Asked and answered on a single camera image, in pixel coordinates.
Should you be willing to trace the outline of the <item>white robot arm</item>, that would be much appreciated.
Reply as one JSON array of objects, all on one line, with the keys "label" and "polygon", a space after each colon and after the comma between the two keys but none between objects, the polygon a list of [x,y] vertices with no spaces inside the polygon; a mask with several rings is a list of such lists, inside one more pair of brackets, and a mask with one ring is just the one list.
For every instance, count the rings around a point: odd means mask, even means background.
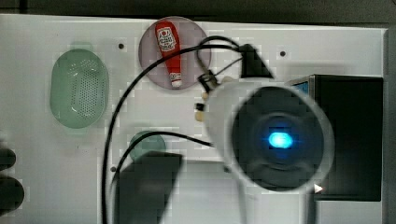
[{"label": "white robot arm", "polygon": [[219,162],[151,151],[118,176],[111,224],[317,224],[332,125],[307,94],[258,80],[209,93],[203,123]]}]

